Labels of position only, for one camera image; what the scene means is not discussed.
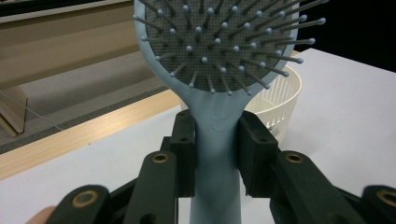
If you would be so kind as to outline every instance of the table surface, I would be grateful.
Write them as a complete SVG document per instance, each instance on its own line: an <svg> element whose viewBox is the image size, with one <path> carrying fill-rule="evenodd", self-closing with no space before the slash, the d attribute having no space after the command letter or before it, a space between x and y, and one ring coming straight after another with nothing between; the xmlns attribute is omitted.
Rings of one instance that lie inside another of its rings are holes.
<svg viewBox="0 0 396 224"><path fill-rule="evenodd" d="M337 187L396 187L396 74L309 49L288 63L303 81L282 150L304 153ZM0 156L0 223L23 223L72 189L110 191L137 177L169 136L179 100L165 91ZM244 223L273 223L267 199L242 194ZM189 199L179 223L188 223Z"/></svg>

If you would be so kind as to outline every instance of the hairbrush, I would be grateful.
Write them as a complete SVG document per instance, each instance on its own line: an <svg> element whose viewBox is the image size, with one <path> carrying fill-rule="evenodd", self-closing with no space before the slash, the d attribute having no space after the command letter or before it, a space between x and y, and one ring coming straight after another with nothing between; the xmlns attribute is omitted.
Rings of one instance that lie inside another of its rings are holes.
<svg viewBox="0 0 396 224"><path fill-rule="evenodd" d="M134 0L140 50L153 73L196 121L191 224L239 224L235 132L246 105L270 88L290 57L298 29L321 25L300 12L315 0Z"/></svg>

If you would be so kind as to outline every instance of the hairbrush bristle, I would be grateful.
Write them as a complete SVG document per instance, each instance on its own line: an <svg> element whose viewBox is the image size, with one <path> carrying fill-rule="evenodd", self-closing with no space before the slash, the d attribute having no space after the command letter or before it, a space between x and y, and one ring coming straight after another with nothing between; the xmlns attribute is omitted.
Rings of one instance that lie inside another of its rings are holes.
<svg viewBox="0 0 396 224"><path fill-rule="evenodd" d="M274 72L281 61L302 63L302 59L282 55L288 45L315 43L296 40L292 30L321 25L324 19L306 21L294 13L327 2L316 0L170 1L139 0L146 6L147 36L156 60L170 77L202 91L245 90L254 83L269 88L262 79Z"/></svg>

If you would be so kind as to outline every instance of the white plastic basket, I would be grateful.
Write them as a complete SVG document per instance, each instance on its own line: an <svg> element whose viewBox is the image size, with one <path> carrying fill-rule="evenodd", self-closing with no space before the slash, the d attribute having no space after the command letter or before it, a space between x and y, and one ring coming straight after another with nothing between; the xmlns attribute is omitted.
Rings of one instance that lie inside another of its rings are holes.
<svg viewBox="0 0 396 224"><path fill-rule="evenodd" d="M262 123L280 144L288 129L291 114L297 102L302 87L298 74L285 66L288 77L277 76L270 84L269 90L262 90L255 95L245 108L259 117ZM188 107L180 100L181 109Z"/></svg>

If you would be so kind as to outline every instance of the white table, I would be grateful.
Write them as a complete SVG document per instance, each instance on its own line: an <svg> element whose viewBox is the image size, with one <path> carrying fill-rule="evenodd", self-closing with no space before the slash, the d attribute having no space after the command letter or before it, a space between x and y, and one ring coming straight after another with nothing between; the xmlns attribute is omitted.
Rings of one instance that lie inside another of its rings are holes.
<svg viewBox="0 0 396 224"><path fill-rule="evenodd" d="M337 187L361 196L368 185L396 187L396 74L315 49L289 63L303 88L280 148L304 153ZM72 189L110 191L137 177L144 157L172 131L178 106L0 182L0 223L24 223ZM267 199L241 193L243 222L274 223ZM188 199L179 223L188 223Z"/></svg>

